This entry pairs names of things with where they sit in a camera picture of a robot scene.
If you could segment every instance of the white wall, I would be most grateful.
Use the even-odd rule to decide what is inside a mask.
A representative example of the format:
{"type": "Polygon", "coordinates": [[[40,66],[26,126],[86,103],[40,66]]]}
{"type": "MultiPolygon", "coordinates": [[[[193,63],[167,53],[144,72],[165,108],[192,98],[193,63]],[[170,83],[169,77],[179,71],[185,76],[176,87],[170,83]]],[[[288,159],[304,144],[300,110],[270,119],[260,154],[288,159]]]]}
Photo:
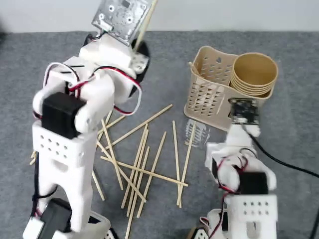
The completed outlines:
{"type": "MultiPolygon", "coordinates": [[[[92,30],[100,0],[0,0],[9,32],[92,30]]],[[[149,30],[318,31],[319,0],[159,0],[149,30]]]]}

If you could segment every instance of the stack of paper cups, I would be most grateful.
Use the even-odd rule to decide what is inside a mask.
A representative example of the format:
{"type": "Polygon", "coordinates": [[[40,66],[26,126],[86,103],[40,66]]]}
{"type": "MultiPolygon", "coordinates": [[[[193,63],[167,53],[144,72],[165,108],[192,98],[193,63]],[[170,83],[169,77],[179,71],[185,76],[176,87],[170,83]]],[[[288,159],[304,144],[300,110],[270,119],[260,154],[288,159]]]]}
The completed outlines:
{"type": "Polygon", "coordinates": [[[231,87],[250,96],[266,97],[278,76],[276,62],[262,53],[238,56],[233,64],[231,87]]]}

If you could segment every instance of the gray carpet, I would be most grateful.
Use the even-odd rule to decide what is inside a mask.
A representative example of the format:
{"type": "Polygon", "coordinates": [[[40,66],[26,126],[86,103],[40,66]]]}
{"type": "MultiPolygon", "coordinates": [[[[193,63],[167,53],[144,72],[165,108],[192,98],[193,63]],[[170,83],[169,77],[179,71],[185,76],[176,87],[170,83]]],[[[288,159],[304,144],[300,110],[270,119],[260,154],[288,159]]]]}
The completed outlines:
{"type": "MultiPolygon", "coordinates": [[[[40,89],[44,70],[51,61],[63,62],[78,51],[85,32],[0,35],[0,237],[20,239],[31,210],[33,167],[31,102],[40,89]]],[[[151,147],[147,169],[152,167],[160,138],[167,137],[156,173],[176,177],[171,121],[177,122],[180,168],[187,146],[183,144],[187,117],[183,106],[187,98],[190,71],[187,65],[203,45],[229,53],[258,51],[272,56],[280,67],[273,97],[261,111],[260,142],[278,158],[319,171],[319,33],[271,32],[148,32],[152,63],[143,82],[140,110],[110,129],[111,138],[134,128],[168,104],[174,107],[150,124],[151,147]]],[[[142,130],[115,146],[117,159],[133,163],[142,130]]],[[[222,141],[225,133],[213,129],[210,141],[222,141]]],[[[103,214],[124,238],[128,219],[121,210],[124,195],[113,166],[99,159],[95,167],[103,184],[106,201],[94,187],[93,210],[103,214]]],[[[317,179],[278,165],[264,155],[260,159],[277,175],[279,201],[279,239],[306,239],[319,207],[317,179]]],[[[140,219],[134,219],[132,239],[183,239],[198,218],[220,207],[221,192],[204,168],[205,150],[191,152],[183,193],[183,207],[176,206],[175,184],[154,178],[140,219]]]]}

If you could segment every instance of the white plastic part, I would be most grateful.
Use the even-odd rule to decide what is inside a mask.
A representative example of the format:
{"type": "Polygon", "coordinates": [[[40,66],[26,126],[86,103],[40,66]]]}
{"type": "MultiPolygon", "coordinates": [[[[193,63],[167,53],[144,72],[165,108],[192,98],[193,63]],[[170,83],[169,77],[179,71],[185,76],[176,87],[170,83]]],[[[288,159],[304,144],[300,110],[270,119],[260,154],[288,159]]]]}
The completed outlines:
{"type": "MultiPolygon", "coordinates": [[[[258,137],[260,129],[257,125],[246,125],[246,130],[258,137]]],[[[248,160],[245,172],[265,172],[267,186],[270,191],[277,186],[276,175],[260,160],[253,148],[252,139],[240,124],[232,124],[224,143],[207,143],[205,166],[213,172],[213,161],[219,167],[219,182],[228,189],[237,191],[240,185],[239,173],[234,168],[242,168],[248,160]]],[[[219,227],[211,239],[276,239],[276,222],[278,220],[276,195],[229,195],[225,199],[228,206],[228,231],[219,227]]],[[[219,222],[221,210],[208,213],[209,235],[219,222]]]]}
{"type": "MultiPolygon", "coordinates": [[[[92,75],[98,65],[79,57],[71,57],[64,64],[83,65],[84,67],[74,68],[80,81],[86,81],[92,75]]],[[[69,88],[74,85],[72,74],[62,74],[65,67],[58,66],[49,73],[47,85],[40,90],[33,99],[33,109],[42,114],[42,105],[45,98],[56,92],[65,91],[65,82],[69,82],[69,88]]],[[[82,86],[80,99],[86,101],[75,116],[75,128],[78,132],[87,133],[92,131],[100,120],[107,115],[114,105],[114,82],[111,78],[112,72],[99,70],[94,74],[94,79],[82,86]]]]}
{"type": "MultiPolygon", "coordinates": [[[[81,231],[89,220],[97,131],[67,139],[33,124],[33,148],[39,152],[39,193],[47,195],[61,186],[72,209],[71,229],[81,231]]],[[[50,198],[39,199],[42,213],[50,198]]]]}
{"type": "Polygon", "coordinates": [[[59,79],[57,77],[52,78],[53,80],[48,82],[46,87],[38,91],[33,98],[33,110],[40,115],[42,115],[42,105],[44,99],[54,93],[64,92],[65,89],[65,82],[62,79],[59,79]]]}
{"type": "Polygon", "coordinates": [[[133,60],[131,62],[131,68],[137,73],[141,74],[147,64],[149,62],[149,58],[141,53],[135,52],[133,55],[133,60]]]}
{"type": "Polygon", "coordinates": [[[111,230],[108,230],[108,232],[106,233],[105,239],[115,239],[111,230]]]}
{"type": "MultiPolygon", "coordinates": [[[[128,75],[136,78],[135,71],[131,68],[133,51],[113,37],[105,34],[100,40],[90,42],[80,50],[79,57],[102,66],[117,67],[128,75]]],[[[108,71],[115,85],[115,104],[126,102],[133,88],[133,83],[122,74],[108,71]]]]}
{"type": "MultiPolygon", "coordinates": [[[[91,216],[98,219],[100,222],[96,224],[86,224],[85,228],[78,233],[70,232],[70,233],[62,233],[56,231],[53,235],[52,239],[104,239],[108,238],[107,234],[108,230],[111,227],[111,223],[108,219],[99,215],[95,212],[90,213],[91,216]]],[[[23,239],[37,239],[43,222],[39,218],[30,218],[24,232],[23,239]]]]}
{"type": "Polygon", "coordinates": [[[43,226],[44,222],[40,221],[38,218],[30,218],[26,228],[24,229],[22,235],[23,239],[37,239],[43,226]]]}
{"type": "Polygon", "coordinates": [[[204,229],[198,229],[193,238],[194,239],[208,239],[208,235],[204,229]]]}
{"type": "MultiPolygon", "coordinates": [[[[232,195],[226,198],[228,231],[218,228],[212,239],[276,239],[278,220],[276,195],[232,195]]],[[[209,235],[219,222],[220,209],[207,215],[209,235]]]]}

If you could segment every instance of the red wire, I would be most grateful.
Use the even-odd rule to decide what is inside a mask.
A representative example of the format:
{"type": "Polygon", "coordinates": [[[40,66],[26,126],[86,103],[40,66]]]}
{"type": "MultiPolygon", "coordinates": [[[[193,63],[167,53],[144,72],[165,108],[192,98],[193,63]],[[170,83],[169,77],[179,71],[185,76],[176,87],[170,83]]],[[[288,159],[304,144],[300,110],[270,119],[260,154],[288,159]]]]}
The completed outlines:
{"type": "MultiPolygon", "coordinates": [[[[240,164],[242,165],[242,168],[239,170],[239,173],[244,172],[245,169],[246,169],[247,166],[248,166],[248,159],[247,159],[245,156],[243,156],[243,158],[246,160],[246,163],[245,163],[245,165],[243,165],[243,164],[242,164],[242,160],[239,158],[240,164]]],[[[222,159],[222,161],[220,162],[220,164],[218,165],[218,167],[217,167],[217,181],[218,181],[218,184],[219,184],[219,188],[225,190],[227,193],[224,194],[223,199],[222,199],[221,216],[220,216],[220,218],[219,218],[219,222],[218,222],[218,224],[216,225],[216,227],[214,228],[212,234],[209,236],[208,239],[211,239],[211,238],[213,237],[213,235],[217,232],[217,229],[220,227],[220,225],[221,225],[221,223],[222,223],[223,214],[224,214],[225,198],[226,198],[229,194],[236,194],[235,191],[233,191],[233,190],[231,190],[231,189],[229,189],[229,188],[223,186],[223,185],[220,183],[219,178],[218,178],[218,170],[219,170],[220,167],[223,165],[223,163],[225,162],[226,159],[227,159],[227,157],[224,157],[224,158],[222,159]]]]}
{"type": "Polygon", "coordinates": [[[122,71],[121,69],[117,68],[117,67],[114,67],[114,66],[100,66],[98,67],[97,69],[94,70],[93,74],[91,75],[91,77],[94,75],[95,72],[97,72],[98,70],[103,70],[103,69],[110,69],[110,70],[114,70],[114,71],[117,71],[119,73],[121,73],[122,75],[126,76],[127,78],[129,78],[131,81],[133,81],[135,84],[137,84],[139,87],[140,84],[139,82],[137,82],[132,76],[128,75],[127,73],[125,73],[124,71],[122,71]]]}
{"type": "MultiPolygon", "coordinates": [[[[75,74],[76,80],[77,80],[77,82],[79,82],[79,81],[80,81],[80,78],[79,78],[79,75],[76,73],[76,71],[73,70],[70,66],[68,66],[68,65],[66,65],[66,64],[63,64],[63,65],[65,65],[67,68],[69,68],[70,71],[72,71],[72,72],[75,74]]],[[[45,84],[44,84],[44,85],[46,85],[46,84],[48,83],[50,71],[53,69],[53,67],[56,67],[56,66],[55,66],[55,65],[52,65],[52,66],[50,67],[50,69],[48,70],[47,75],[46,75],[46,79],[45,79],[45,84]]],[[[80,95],[81,95],[81,89],[78,89],[78,95],[77,95],[77,98],[78,98],[78,99],[80,98],[80,95]]]]}
{"type": "MultiPolygon", "coordinates": [[[[122,74],[123,76],[127,77],[129,80],[133,81],[135,84],[138,85],[138,87],[140,89],[142,89],[141,85],[139,84],[139,82],[137,82],[132,76],[128,75],[126,72],[122,71],[121,69],[114,67],[114,66],[100,66],[97,69],[94,70],[94,72],[92,73],[92,75],[90,77],[92,77],[94,75],[95,72],[97,72],[98,70],[103,70],[103,69],[109,69],[109,70],[113,70],[116,72],[119,72],[120,74],[122,74]]],[[[117,106],[114,106],[114,109],[117,110],[118,112],[125,114],[125,115],[129,115],[132,112],[128,112],[128,111],[124,111],[120,108],[118,108],[117,106]]]]}
{"type": "Polygon", "coordinates": [[[75,91],[75,90],[79,89],[80,87],[84,86],[88,82],[89,81],[84,81],[84,82],[82,82],[82,83],[80,83],[80,84],[78,84],[78,85],[76,85],[76,86],[74,86],[72,88],[69,88],[69,91],[75,91]]]}
{"type": "Polygon", "coordinates": [[[42,217],[42,213],[37,209],[34,213],[35,216],[42,217]]]}
{"type": "Polygon", "coordinates": [[[42,115],[38,114],[37,112],[33,111],[33,116],[36,117],[37,119],[41,120],[42,115]]]}

